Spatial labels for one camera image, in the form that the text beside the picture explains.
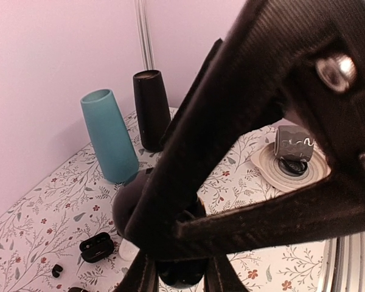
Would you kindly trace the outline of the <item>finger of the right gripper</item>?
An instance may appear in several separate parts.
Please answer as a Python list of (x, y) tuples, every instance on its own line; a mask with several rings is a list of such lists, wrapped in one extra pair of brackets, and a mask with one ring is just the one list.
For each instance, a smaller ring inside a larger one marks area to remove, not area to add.
[(285, 2), (247, 1), (242, 7), (152, 171), (178, 185), (162, 194), (196, 194), (278, 91), (295, 109), (285, 83), (299, 55), (297, 39), (287, 32)]
[(365, 176), (334, 172), (277, 198), (176, 225), (172, 259), (198, 259), (365, 231)]

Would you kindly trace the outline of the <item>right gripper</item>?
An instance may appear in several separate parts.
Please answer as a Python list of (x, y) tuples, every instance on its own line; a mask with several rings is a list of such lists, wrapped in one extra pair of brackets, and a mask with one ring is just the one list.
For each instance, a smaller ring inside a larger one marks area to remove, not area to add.
[(365, 231), (365, 1), (286, 1), (298, 61), (288, 98), (324, 151), (331, 174), (285, 195), (282, 237)]

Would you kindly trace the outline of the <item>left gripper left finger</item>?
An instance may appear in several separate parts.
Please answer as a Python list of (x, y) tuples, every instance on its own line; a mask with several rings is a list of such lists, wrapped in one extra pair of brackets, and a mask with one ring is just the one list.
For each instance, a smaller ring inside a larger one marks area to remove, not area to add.
[(155, 261), (140, 250), (115, 292), (157, 292), (159, 277)]

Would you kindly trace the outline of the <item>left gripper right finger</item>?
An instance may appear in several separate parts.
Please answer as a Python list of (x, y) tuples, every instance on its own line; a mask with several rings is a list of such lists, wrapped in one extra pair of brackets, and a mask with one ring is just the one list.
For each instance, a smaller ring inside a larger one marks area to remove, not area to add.
[(204, 291), (246, 291), (227, 255), (210, 258), (204, 275)]

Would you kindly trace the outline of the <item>black round earbud case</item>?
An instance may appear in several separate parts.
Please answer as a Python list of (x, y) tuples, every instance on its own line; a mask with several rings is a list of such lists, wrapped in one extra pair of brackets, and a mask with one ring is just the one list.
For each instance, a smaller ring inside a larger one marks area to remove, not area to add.
[(113, 221), (117, 233), (136, 245), (155, 261), (159, 282), (179, 289), (196, 285), (203, 278), (208, 259), (194, 259), (178, 237), (179, 223), (204, 218), (206, 210), (195, 193), (174, 192), (176, 182), (165, 182), (152, 169), (129, 177), (113, 202)]

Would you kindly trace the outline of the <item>small black earbud case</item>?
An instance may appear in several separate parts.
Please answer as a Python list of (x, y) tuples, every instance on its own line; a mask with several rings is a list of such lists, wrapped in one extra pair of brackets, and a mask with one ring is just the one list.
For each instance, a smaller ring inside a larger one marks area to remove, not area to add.
[(82, 287), (70, 287), (68, 289), (68, 292), (88, 292), (88, 290), (86, 290)]

